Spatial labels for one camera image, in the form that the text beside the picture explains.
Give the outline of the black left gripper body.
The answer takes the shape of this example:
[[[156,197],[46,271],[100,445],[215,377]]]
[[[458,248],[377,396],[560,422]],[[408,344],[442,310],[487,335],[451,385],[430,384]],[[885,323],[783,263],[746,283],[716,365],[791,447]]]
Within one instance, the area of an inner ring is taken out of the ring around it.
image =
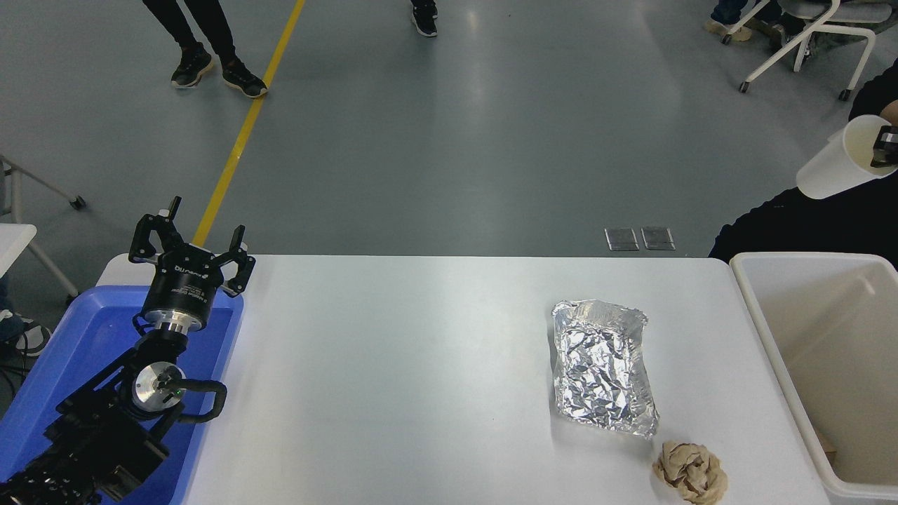
[[[193,244],[182,244],[161,253],[143,304],[143,319],[159,323],[171,314],[190,318],[191,326],[206,326],[216,290],[221,286],[221,266],[215,253]]]

